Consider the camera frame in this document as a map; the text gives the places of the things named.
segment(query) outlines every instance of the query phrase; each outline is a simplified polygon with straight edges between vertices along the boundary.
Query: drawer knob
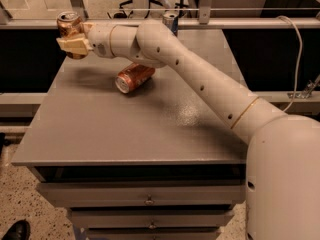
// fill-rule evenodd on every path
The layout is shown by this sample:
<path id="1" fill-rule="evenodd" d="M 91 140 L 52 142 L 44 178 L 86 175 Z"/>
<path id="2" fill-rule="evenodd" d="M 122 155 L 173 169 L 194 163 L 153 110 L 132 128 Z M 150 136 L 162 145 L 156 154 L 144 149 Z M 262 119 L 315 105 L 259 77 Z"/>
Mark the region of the drawer knob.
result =
<path id="1" fill-rule="evenodd" d="M 148 199 L 146 201 L 144 201 L 144 204 L 147 206 L 154 205 L 154 201 L 152 200 L 152 197 L 148 196 Z"/>
<path id="2" fill-rule="evenodd" d="M 152 221 L 150 226 L 149 226 L 149 229 L 156 229 L 157 226 L 154 224 L 154 222 Z"/>

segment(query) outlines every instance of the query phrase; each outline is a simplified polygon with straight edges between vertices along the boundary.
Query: can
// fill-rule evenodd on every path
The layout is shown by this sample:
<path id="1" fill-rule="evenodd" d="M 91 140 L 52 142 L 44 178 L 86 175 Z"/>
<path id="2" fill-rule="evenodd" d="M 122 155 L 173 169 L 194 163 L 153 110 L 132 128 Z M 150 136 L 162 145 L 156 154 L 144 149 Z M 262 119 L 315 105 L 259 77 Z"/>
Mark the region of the can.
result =
<path id="1" fill-rule="evenodd" d="M 58 15 L 57 25 L 60 36 L 70 38 L 77 34 L 83 33 L 82 19 L 76 12 L 62 12 Z M 82 59 L 86 55 L 67 52 L 67 56 L 71 59 Z"/>
<path id="2" fill-rule="evenodd" d="M 147 81 L 154 72 L 155 68 L 132 63 L 118 73 L 115 83 L 122 93 L 129 93 Z"/>
<path id="3" fill-rule="evenodd" d="M 178 19 L 177 11 L 166 11 L 162 16 L 162 23 L 166 25 L 175 36 L 178 35 Z"/>

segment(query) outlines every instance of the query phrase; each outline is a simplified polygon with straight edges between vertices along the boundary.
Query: gray tabletop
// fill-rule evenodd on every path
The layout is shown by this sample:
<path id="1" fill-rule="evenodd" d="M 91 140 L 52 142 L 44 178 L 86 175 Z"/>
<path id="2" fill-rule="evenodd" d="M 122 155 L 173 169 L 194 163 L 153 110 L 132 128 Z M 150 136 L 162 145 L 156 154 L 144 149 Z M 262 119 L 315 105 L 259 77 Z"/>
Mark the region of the gray tabletop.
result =
<path id="1" fill-rule="evenodd" d="M 220 30 L 180 30 L 179 39 L 237 81 Z M 247 146 L 169 67 L 122 94 L 115 76 L 131 64 L 90 54 L 67 58 L 12 163 L 26 166 L 245 163 Z"/>

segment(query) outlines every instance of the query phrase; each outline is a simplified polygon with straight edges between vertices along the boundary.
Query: cable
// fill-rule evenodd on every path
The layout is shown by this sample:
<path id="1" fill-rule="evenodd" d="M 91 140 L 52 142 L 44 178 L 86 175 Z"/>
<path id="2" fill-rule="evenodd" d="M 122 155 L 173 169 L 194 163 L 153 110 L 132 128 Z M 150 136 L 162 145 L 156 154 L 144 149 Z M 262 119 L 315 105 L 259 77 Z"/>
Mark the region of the cable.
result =
<path id="1" fill-rule="evenodd" d="M 291 97 L 291 101 L 290 103 L 288 104 L 288 106 L 283 110 L 283 112 L 286 112 L 290 107 L 291 105 L 293 104 L 294 102 L 294 99 L 296 97 L 296 92 L 297 92 L 297 85 L 298 85 L 298 72 L 299 72 L 299 66 L 300 66 L 300 59 L 301 59 L 301 54 L 302 54 L 302 49 L 303 49 L 303 43 L 302 43 L 302 38 L 301 38 L 301 34 L 300 34 L 300 31 L 299 29 L 297 28 L 296 24 L 291 20 L 289 19 L 288 17 L 286 16 L 279 16 L 277 17 L 287 23 L 289 23 L 290 25 L 293 26 L 293 28 L 295 29 L 296 33 L 297 33 L 297 36 L 298 36 L 298 39 L 299 39 L 299 44 L 300 44 L 300 47 L 299 47 L 299 52 L 298 52 L 298 57 L 297 57 L 297 62 L 296 62 L 296 69 L 295 69 L 295 76 L 294 76 L 294 89 L 293 89 L 293 94 L 292 94 L 292 97 Z"/>

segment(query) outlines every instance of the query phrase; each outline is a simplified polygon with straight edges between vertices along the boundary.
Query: robotic arm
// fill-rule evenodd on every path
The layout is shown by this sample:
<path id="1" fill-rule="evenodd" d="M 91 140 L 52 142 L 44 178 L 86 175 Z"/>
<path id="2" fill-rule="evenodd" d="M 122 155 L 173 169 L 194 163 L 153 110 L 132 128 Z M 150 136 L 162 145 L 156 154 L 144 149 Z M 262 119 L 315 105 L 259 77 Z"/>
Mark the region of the robotic arm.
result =
<path id="1" fill-rule="evenodd" d="M 189 51 L 161 22 L 145 20 L 138 28 L 86 24 L 81 37 L 58 39 L 62 50 L 170 66 L 249 145 L 247 239 L 320 239 L 319 122 L 287 115 L 259 98 Z"/>

